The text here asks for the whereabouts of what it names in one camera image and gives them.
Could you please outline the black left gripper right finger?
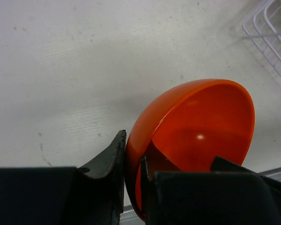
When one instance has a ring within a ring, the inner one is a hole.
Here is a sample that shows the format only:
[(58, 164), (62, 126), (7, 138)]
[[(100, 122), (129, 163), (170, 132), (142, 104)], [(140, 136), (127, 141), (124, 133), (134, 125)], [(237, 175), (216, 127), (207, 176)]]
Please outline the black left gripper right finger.
[(215, 157), (211, 172), (141, 160), (147, 225), (281, 225), (281, 182)]

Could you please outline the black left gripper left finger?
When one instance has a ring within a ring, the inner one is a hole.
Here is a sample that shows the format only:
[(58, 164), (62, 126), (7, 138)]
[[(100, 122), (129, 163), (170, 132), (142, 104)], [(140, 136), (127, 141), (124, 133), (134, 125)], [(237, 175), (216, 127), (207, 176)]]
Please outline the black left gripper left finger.
[(117, 225), (126, 131), (81, 167), (0, 168), (0, 225)]

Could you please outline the orange plastic bowl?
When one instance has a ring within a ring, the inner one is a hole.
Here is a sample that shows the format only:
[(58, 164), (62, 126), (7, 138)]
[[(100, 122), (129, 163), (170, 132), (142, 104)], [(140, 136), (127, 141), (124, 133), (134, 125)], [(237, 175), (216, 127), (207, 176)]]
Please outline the orange plastic bowl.
[(241, 165), (249, 150), (255, 110), (249, 92), (224, 79), (180, 84), (153, 100), (135, 122), (125, 152), (125, 183), (140, 219), (141, 158), (150, 144), (184, 172), (208, 172), (216, 156)]

